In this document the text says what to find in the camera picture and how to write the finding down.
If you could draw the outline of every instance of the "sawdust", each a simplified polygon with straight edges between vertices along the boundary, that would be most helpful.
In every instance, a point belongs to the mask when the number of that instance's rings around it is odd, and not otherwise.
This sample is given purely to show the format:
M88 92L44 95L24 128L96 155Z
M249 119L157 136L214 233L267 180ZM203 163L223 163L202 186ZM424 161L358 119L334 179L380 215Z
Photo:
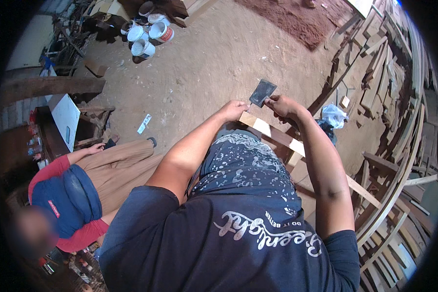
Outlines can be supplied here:
M310 51L316 50L335 28L334 23L350 10L342 0L316 0L315 9L308 8L304 0L234 1L271 21Z

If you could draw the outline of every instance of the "cardboard box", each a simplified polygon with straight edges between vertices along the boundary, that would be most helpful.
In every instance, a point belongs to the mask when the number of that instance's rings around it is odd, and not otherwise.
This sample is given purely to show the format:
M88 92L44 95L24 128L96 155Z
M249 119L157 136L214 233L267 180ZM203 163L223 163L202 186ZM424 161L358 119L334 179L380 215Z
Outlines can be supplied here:
M126 21L130 20L130 17L127 15L125 9L123 9L123 6L117 0L102 0L98 2L93 1L89 6L89 8L84 13L84 15L93 16L98 12L111 14L111 15L118 15L121 16Z

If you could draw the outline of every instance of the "person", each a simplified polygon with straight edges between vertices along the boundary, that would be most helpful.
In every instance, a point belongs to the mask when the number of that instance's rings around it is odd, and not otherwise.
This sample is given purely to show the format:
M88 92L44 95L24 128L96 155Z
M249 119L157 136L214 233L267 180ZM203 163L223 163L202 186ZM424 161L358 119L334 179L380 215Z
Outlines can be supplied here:
M218 132L249 108L230 101L177 142L121 206L99 259L110 290L358 290L352 203L337 150L300 104L285 96L265 102L300 129L317 232L272 149L248 131ZM199 182L180 204L198 168Z
M13 238L25 254L42 256L102 243L130 191L143 185L161 161L151 140L110 147L95 144L52 161L31 180L28 199L13 220Z

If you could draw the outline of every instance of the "blue cloth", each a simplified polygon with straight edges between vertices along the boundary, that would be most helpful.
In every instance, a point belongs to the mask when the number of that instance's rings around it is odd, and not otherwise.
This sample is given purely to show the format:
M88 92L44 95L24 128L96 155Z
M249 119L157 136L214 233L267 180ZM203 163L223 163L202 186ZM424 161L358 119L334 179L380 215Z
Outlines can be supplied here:
M102 217L96 188L75 164L58 177L38 182L33 190L33 205L54 214L60 238L70 238L83 225Z
M354 231L324 241L304 220L289 173L248 134L220 136L189 200L132 190L101 247L117 291L357 291Z

